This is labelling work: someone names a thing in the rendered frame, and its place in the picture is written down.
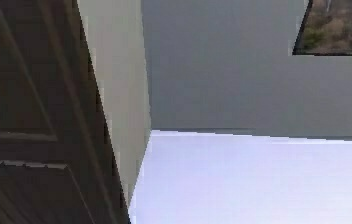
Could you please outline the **dark brown panelled door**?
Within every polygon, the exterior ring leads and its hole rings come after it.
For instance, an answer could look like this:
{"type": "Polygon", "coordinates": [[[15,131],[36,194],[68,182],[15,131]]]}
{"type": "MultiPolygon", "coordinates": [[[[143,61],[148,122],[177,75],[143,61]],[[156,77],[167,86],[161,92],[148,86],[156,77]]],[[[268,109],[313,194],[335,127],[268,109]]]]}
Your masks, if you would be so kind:
{"type": "Polygon", "coordinates": [[[0,0],[0,224],[131,224],[79,0],[0,0]]]}

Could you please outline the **black framed window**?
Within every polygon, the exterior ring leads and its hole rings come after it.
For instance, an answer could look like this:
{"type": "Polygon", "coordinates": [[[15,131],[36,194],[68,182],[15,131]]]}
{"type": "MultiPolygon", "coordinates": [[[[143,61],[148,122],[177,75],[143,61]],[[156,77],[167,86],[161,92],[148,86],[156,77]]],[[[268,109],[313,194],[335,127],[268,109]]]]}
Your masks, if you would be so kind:
{"type": "Polygon", "coordinates": [[[352,57],[352,0],[308,0],[292,54],[352,57]]]}

